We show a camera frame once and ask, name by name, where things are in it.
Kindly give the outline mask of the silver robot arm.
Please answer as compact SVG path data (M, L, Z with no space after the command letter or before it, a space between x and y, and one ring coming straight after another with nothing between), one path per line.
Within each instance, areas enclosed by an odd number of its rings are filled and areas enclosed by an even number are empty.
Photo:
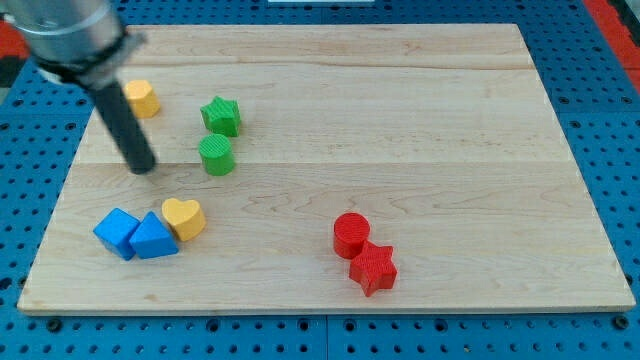
M105 0L1 0L1 14L25 38L40 73L90 95L130 171L145 174L156 158L117 79L144 43Z

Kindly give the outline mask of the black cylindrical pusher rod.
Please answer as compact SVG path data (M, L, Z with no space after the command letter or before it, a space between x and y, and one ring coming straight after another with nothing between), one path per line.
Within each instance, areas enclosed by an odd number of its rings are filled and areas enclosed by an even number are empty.
M154 152L119 82L114 80L88 92L129 170L136 175L152 171L156 165Z

